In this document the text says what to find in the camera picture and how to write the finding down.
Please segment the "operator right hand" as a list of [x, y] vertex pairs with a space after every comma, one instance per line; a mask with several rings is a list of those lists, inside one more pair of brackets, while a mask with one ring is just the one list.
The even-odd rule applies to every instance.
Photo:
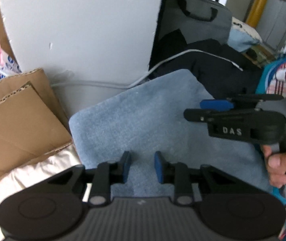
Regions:
[[261, 145], [270, 185], [281, 188], [286, 185], [286, 153], [272, 153], [268, 145]]

